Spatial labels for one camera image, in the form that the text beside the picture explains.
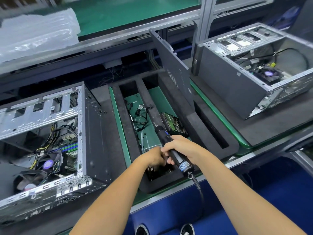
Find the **person's right arm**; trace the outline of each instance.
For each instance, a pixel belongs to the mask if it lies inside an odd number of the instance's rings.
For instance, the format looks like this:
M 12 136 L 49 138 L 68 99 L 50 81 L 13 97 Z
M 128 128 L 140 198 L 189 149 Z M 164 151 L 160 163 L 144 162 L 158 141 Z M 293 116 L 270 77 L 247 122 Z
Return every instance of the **person's right arm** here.
M 161 151 L 175 149 L 201 169 L 239 235 L 305 234 L 208 150 L 180 135 L 172 138 L 174 140 L 165 144 Z

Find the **person's left arm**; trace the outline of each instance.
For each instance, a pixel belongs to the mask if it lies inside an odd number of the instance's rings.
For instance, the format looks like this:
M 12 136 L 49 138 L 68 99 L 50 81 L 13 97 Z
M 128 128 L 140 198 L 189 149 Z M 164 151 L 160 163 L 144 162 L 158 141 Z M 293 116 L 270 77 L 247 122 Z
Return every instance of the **person's left arm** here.
M 165 164 L 160 147 L 140 155 L 93 202 L 69 235 L 121 235 L 145 170 Z

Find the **person's left hand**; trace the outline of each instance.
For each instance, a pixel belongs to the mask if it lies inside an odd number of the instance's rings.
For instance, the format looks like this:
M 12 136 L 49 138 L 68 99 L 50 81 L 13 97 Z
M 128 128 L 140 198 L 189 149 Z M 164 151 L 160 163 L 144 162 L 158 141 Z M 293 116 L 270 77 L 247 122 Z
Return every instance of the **person's left hand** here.
M 165 166 L 166 160 L 163 158 L 164 154 L 160 147 L 154 147 L 150 151 L 140 155 L 147 166 Z

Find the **cooling fan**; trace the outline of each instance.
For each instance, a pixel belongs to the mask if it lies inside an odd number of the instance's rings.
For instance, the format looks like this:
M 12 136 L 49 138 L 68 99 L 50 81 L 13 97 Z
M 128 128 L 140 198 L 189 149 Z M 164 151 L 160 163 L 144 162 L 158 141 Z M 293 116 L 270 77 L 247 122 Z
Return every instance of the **cooling fan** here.
M 278 82 L 279 79 L 284 76 L 280 70 L 270 66 L 259 66 L 256 69 L 252 70 L 251 73 L 262 81 L 270 84 Z

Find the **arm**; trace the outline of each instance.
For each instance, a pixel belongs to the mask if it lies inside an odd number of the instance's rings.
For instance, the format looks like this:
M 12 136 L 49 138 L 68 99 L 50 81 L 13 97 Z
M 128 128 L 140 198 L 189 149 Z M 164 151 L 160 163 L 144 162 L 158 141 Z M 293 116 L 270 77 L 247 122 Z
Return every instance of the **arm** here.
M 160 147 L 140 155 L 88 208 L 70 235 L 120 235 L 148 166 L 165 165 Z
M 199 166 L 238 234 L 305 234 L 209 151 L 182 136 L 172 138 L 161 150 L 176 149 Z M 174 164 L 170 158 L 167 162 Z

